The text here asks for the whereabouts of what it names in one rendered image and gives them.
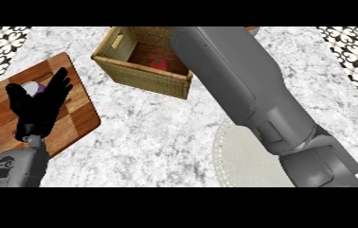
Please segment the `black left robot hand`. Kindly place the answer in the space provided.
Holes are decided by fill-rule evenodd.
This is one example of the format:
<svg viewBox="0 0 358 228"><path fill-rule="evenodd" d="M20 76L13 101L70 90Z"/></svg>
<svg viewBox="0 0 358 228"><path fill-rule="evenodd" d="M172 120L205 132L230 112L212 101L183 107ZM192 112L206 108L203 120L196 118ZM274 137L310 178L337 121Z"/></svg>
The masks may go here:
<svg viewBox="0 0 358 228"><path fill-rule="evenodd" d="M35 96L26 94L16 83L8 83L5 92L10 100L10 109L17 116L14 139L26 142L29 135L44 138L53 129L58 110L67 92L72 89L66 69L61 67L51 77L44 91Z"/></svg>

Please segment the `wicker basket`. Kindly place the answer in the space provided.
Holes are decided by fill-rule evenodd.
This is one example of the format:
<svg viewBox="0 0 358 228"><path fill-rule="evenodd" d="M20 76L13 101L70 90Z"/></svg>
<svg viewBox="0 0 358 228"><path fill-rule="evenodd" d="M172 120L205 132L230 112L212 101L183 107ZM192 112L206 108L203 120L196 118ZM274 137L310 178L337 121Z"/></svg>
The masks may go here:
<svg viewBox="0 0 358 228"><path fill-rule="evenodd" d="M90 58L112 81L141 90L186 99L192 71L168 46L169 26L112 26ZM168 69L149 66L164 57Z"/></svg>

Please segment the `red tomato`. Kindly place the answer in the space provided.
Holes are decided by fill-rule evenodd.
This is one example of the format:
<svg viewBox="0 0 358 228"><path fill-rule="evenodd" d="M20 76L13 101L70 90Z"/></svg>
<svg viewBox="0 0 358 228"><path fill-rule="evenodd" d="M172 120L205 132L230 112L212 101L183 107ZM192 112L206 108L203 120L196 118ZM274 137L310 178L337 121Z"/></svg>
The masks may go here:
<svg viewBox="0 0 358 228"><path fill-rule="evenodd" d="M152 60L149 66L158 70L166 70L168 66L166 66L166 60L164 57L158 57L156 59Z"/></svg>

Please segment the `round pale grey placemat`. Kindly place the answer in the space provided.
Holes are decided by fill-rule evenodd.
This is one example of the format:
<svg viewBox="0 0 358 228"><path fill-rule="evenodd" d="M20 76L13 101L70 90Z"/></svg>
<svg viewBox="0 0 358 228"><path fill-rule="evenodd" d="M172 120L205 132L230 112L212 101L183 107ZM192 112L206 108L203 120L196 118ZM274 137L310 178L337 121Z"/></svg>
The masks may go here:
<svg viewBox="0 0 358 228"><path fill-rule="evenodd" d="M226 118L212 141L212 167L221 187L292 187L277 162L249 129Z"/></svg>

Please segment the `purple and white onion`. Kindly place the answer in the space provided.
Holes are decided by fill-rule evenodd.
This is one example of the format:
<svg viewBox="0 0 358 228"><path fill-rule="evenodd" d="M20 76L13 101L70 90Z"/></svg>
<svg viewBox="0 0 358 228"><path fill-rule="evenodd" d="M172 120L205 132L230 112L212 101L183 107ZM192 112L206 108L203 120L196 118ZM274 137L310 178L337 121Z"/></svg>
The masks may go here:
<svg viewBox="0 0 358 228"><path fill-rule="evenodd" d="M20 87L23 88L23 90L26 91L26 94L29 96L35 96L38 93L41 93L44 91L44 85L39 84L35 81L27 81L24 82Z"/></svg>

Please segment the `wooden cutting board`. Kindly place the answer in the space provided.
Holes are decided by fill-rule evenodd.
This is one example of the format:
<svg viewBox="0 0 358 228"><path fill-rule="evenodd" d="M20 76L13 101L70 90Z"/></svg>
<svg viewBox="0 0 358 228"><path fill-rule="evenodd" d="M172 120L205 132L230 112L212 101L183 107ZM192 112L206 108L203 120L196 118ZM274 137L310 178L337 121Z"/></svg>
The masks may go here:
<svg viewBox="0 0 358 228"><path fill-rule="evenodd" d="M21 84L27 81L47 85L61 67L67 72L72 89L58 111L51 132L44 139L50 157L54 157L100 125L98 115L70 59L64 53L60 53L0 81L0 153L8 149L24 147L24 143L14 139L17 116L10 109L5 86L8 83Z"/></svg>

